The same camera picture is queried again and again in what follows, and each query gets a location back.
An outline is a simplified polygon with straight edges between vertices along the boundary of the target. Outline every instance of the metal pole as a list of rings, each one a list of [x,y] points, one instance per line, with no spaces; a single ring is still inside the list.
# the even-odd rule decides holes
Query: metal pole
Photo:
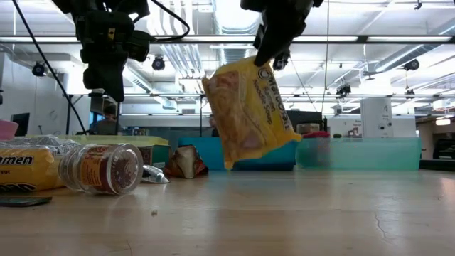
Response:
[[[199,111],[199,117],[200,117],[200,126],[199,126],[199,132],[200,132],[200,136],[202,136],[202,98],[203,96],[201,95],[200,96],[200,111]]]
[[[66,135],[70,134],[70,118],[71,118],[71,107],[70,103],[68,103],[68,109],[66,111]]]
[[[115,120],[115,135],[119,134],[119,116],[120,116],[120,105],[121,102],[117,103],[117,118]]]

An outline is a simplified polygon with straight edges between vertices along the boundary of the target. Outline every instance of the ceiling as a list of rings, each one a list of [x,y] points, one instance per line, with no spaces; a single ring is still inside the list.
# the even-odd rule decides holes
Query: ceiling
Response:
[[[224,14],[235,17],[251,17],[259,14],[241,11],[240,7],[234,2],[240,0],[215,0],[218,6],[222,6]],[[162,1],[170,5],[173,10],[178,8],[174,0]],[[213,35],[220,30],[215,25],[215,21],[221,18],[215,14],[211,0],[183,0],[181,8],[185,8],[186,3],[192,3],[192,27],[194,34]],[[74,36],[74,25],[68,16],[59,12],[52,1],[46,0],[21,0],[19,1],[23,12],[31,25],[36,36]],[[306,30],[304,35],[431,35],[435,29],[453,19],[455,25],[455,5],[452,0],[445,1],[422,1],[422,8],[414,10],[417,1],[415,0],[325,0],[321,8],[312,9],[306,20]],[[152,28],[155,24],[156,16],[143,18],[136,24],[136,28],[143,31],[155,33]],[[180,28],[171,21],[171,28],[174,34],[178,34]],[[20,18],[15,15],[14,6],[9,0],[0,0],[0,36],[27,36],[25,27]],[[3,45],[4,50],[11,50],[12,45]],[[420,68],[416,71],[405,72],[403,69],[395,68],[385,73],[374,75],[374,81],[365,81],[366,77],[359,75],[360,71],[366,71],[363,67],[365,63],[375,63],[381,61],[393,53],[406,47],[403,44],[353,44],[353,45],[326,45],[326,44],[294,44],[291,46],[291,61],[284,70],[276,72],[277,82],[282,94],[303,93],[305,90],[309,94],[322,94],[324,85],[327,85],[331,93],[335,93],[336,88],[343,83],[348,83],[352,87],[353,94],[388,94],[393,92],[402,95],[405,88],[416,87],[416,94],[433,95],[435,93],[452,93],[453,79],[448,77],[444,81],[438,80],[453,73],[450,67],[455,65],[455,46],[443,45],[434,50],[419,56]],[[79,58],[81,47],[72,45],[42,45],[46,53],[67,53],[74,58]],[[152,45],[150,47],[150,59],[145,63],[129,61],[129,67],[143,77],[151,85],[156,85],[158,92],[166,93],[195,93],[200,92],[198,79],[180,79],[181,73],[172,64],[165,47]],[[200,59],[203,72],[202,74],[211,75],[213,71],[221,65],[219,47],[214,45],[200,44],[193,48]],[[181,52],[185,61],[190,63],[188,54],[189,48],[182,48]],[[21,44],[14,48],[18,58],[25,58],[27,54],[35,53],[33,45]],[[247,55],[254,55],[254,50],[246,50]],[[164,55],[166,68],[155,71],[151,68],[151,62],[155,55]],[[340,77],[351,71],[351,74],[342,81]],[[435,84],[423,90],[417,90],[418,86],[434,81]],[[131,92],[139,93],[137,88]],[[321,108],[320,98],[314,97],[311,101],[317,100],[316,108]],[[298,102],[293,108],[308,109],[311,103]],[[328,100],[327,108],[341,103],[345,107],[356,107],[358,100],[337,102]],[[421,107],[427,105],[428,101],[422,100],[411,102],[407,107]]]

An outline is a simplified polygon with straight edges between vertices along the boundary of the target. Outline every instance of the table surface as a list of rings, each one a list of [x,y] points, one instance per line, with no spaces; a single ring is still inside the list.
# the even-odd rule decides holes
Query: table surface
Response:
[[[455,173],[211,173],[0,208],[2,255],[454,255]]]

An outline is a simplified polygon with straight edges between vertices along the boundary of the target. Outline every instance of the pink object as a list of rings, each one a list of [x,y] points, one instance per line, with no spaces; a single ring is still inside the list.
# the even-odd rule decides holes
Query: pink object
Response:
[[[18,127],[15,122],[0,120],[0,140],[14,139]]]

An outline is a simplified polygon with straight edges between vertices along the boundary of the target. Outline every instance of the computer monitor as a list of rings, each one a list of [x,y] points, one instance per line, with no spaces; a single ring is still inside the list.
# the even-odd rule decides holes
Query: computer monitor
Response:
[[[27,135],[29,119],[30,113],[11,115],[11,121],[19,124],[19,127],[17,128],[16,134],[14,136],[22,137]]]

